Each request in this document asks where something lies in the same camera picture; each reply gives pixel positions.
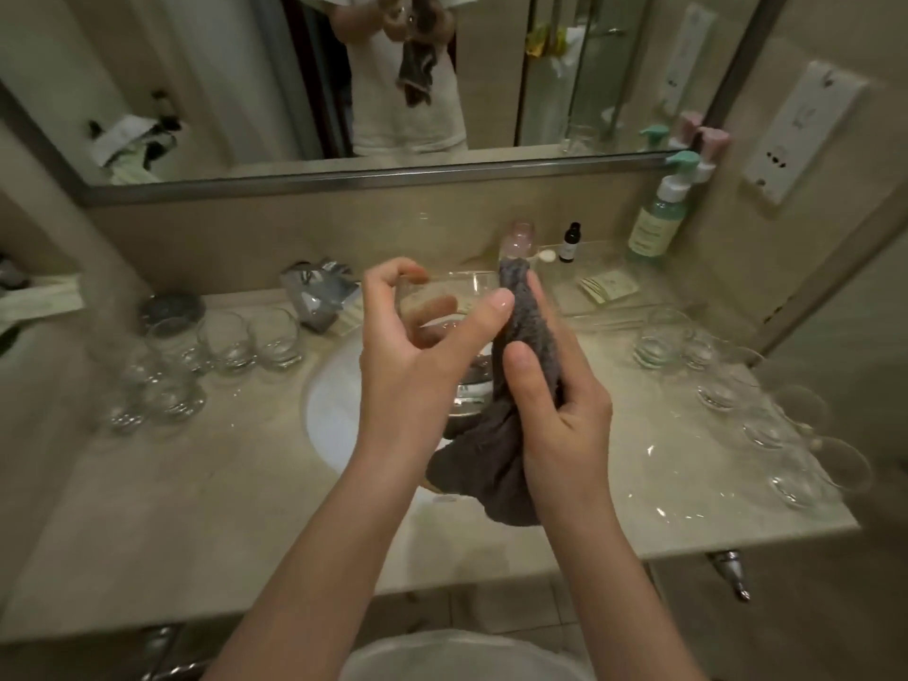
floor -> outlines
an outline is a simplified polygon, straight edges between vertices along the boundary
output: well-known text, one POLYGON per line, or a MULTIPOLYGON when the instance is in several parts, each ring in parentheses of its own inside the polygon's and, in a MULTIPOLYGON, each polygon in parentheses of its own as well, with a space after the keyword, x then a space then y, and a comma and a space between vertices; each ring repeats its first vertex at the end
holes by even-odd
MULTIPOLYGON (((652 565, 675 621, 714 679, 846 681, 908 672, 908 473, 879 469, 852 503, 864 531, 743 552, 744 605, 700 557, 652 565)), ((168 665, 217 654, 237 618, 186 625, 168 665)), ((357 646, 432 629, 529 641, 587 661, 560 578, 535 578, 376 598, 357 646)), ((126 681, 142 668, 142 632, 0 648, 5 681, 126 681)))

white outlet plate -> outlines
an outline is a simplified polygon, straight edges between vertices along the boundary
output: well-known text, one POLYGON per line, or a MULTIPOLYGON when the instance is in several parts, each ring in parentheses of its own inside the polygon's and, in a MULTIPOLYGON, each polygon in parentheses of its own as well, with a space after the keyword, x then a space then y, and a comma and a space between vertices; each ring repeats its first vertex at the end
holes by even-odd
POLYGON ((807 65, 743 170, 743 177, 778 205, 867 85, 823 61, 807 65))
POLYGON ((684 97, 687 88, 687 80, 694 71, 700 51, 707 41, 709 29, 715 20, 714 11, 696 2, 687 5, 684 21, 681 21, 681 28, 678 29, 675 39, 675 50, 668 61, 659 88, 659 106, 666 114, 677 114, 681 98, 684 97))

mirror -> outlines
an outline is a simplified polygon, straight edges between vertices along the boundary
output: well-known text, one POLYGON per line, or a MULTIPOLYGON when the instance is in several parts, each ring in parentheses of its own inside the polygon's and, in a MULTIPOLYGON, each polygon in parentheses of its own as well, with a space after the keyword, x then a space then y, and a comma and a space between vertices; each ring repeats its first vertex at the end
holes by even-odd
POLYGON ((758 1, 0 0, 0 79, 91 186, 660 150, 758 1))

white bottle label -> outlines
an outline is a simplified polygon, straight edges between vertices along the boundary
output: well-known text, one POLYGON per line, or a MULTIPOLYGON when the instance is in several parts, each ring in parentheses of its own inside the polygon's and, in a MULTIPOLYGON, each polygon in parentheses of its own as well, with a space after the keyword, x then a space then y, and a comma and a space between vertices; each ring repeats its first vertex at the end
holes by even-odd
POLYGON ((567 241, 563 242, 559 249, 559 258, 561 258, 562 261, 573 261, 578 245, 579 244, 576 243, 568 243, 567 241))
POLYGON ((675 238, 675 231, 681 226, 681 221, 659 218, 648 210, 641 210, 628 240, 630 250, 648 258, 662 255, 675 238))

metal mirror frame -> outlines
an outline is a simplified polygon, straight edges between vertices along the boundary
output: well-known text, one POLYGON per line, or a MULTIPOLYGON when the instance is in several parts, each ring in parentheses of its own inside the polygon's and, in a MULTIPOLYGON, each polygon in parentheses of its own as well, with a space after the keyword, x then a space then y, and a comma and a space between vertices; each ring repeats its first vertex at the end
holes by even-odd
MULTIPOLYGON (((754 68, 766 39, 787 0, 759 0, 725 70, 704 125, 720 128, 754 68)), ((0 82, 0 119, 21 140, 60 187, 85 208, 144 204, 165 201, 196 201, 211 198, 242 198, 289 193, 315 193, 419 186, 452 182, 484 182, 568 174, 595 174, 664 167, 665 153, 645 152, 596 155, 563 159, 525 159, 503 162, 440 165, 395 170, 279 174, 242 179, 162 182, 129 186, 92 186, 83 181, 72 165, 44 135, 16 97, 0 82)))

